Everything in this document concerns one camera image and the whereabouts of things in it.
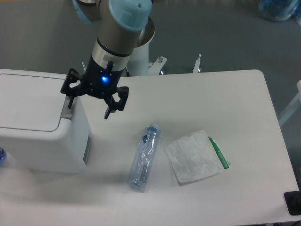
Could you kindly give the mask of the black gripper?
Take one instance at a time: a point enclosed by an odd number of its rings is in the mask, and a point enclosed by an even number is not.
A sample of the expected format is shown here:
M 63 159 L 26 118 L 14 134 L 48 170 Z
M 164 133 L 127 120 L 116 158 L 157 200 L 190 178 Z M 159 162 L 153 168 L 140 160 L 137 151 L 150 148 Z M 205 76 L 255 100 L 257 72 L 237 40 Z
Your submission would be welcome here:
M 118 87 L 122 70 L 115 71 L 113 59 L 105 61 L 104 67 L 100 66 L 91 56 L 84 75 L 80 75 L 71 68 L 67 73 L 60 92 L 69 100 L 68 109 L 71 109 L 74 98 L 88 94 L 97 98 L 104 98 L 107 110 L 104 118 L 108 119 L 110 113 L 123 111 L 127 102 L 129 87 Z M 113 95 L 118 94 L 119 101 Z

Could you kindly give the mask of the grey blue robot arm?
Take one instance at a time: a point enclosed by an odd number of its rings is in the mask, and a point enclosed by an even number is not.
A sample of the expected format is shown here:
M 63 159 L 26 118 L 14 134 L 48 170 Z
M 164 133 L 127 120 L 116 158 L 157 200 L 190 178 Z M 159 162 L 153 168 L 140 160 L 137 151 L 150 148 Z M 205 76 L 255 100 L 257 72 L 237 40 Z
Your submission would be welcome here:
M 89 95 L 107 104 L 104 117 L 123 111 L 129 88 L 118 87 L 130 56 L 142 30 L 147 25 L 153 2 L 151 0 L 97 0 L 102 20 L 90 60 L 83 75 L 71 68 L 60 92 L 72 107 L 76 97 Z

